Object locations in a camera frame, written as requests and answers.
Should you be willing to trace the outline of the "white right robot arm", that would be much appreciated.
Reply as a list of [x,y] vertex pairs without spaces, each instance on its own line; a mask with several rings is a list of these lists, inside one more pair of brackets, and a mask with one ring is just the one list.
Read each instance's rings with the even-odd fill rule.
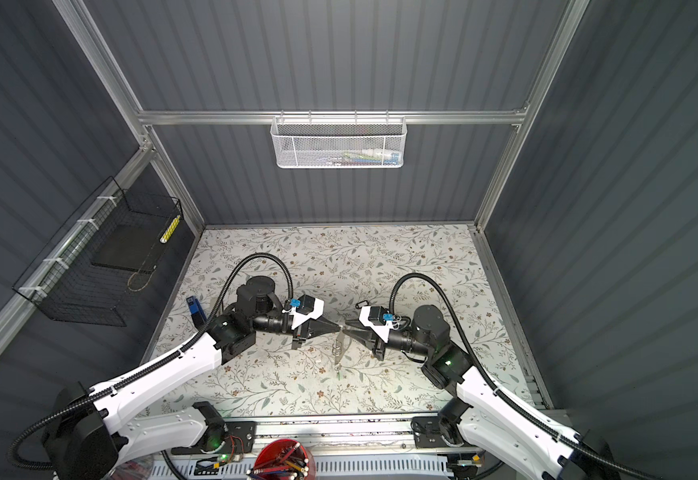
[[[409,280],[428,283],[444,308],[418,307],[412,316],[395,309]],[[522,401],[483,366],[442,287],[413,272],[393,286],[388,306],[359,305],[359,317],[343,331],[377,360],[388,350],[413,354],[431,384],[451,399],[437,414],[440,434],[450,446],[474,445],[528,479],[647,479],[649,473],[614,460],[606,441],[580,433]]]

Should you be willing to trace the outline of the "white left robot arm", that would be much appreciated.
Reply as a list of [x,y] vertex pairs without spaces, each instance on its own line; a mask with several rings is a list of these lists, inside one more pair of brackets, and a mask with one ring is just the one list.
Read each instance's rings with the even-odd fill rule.
[[6,452],[12,466],[52,471],[59,479],[102,479],[138,457],[172,448],[203,448],[214,454],[228,441],[221,415],[206,401],[176,414],[138,419],[138,414],[187,381],[229,363],[251,348],[259,332],[286,335],[293,348],[340,331],[324,315],[323,300],[295,296],[291,274],[279,298],[268,276],[253,276],[225,305],[196,322],[188,340],[108,381],[63,389],[51,414],[27,427]]

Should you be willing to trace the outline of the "red pencil cup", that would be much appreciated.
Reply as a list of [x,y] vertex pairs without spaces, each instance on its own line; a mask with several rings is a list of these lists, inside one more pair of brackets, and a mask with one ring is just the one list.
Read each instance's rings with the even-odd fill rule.
[[255,480],[315,480],[316,462],[311,452],[299,441],[278,439],[265,446],[247,471]]

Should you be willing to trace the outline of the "yellow marker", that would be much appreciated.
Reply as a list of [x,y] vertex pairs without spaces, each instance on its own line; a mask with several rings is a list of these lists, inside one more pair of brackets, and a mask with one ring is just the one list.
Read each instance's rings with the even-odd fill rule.
[[176,215],[171,222],[168,224],[168,226],[165,228],[163,231],[162,235],[159,238],[159,241],[161,244],[166,244],[170,238],[172,237],[173,233],[176,231],[178,228],[180,222],[181,222],[182,216],[181,215]]

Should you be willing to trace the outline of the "white mesh basket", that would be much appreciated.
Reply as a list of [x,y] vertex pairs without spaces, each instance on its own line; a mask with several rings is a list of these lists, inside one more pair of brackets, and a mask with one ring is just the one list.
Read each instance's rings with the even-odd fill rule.
[[404,164],[407,123],[402,118],[317,122],[278,117],[270,136],[282,169],[396,169]]

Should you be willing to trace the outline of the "black foam pad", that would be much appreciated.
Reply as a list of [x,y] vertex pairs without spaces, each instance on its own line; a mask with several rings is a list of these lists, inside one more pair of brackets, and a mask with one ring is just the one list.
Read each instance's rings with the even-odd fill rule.
[[159,229],[118,225],[94,253],[91,264],[131,273],[152,273],[167,248],[167,244],[159,241],[161,235]]

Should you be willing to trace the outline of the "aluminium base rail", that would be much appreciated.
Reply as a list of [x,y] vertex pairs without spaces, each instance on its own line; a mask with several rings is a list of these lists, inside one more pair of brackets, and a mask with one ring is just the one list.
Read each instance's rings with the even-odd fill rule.
[[435,421],[433,412],[293,417],[227,418],[228,428],[250,444],[253,454],[277,439],[301,442],[316,456],[382,454],[482,454],[481,446],[446,444],[437,432],[419,433],[413,420]]

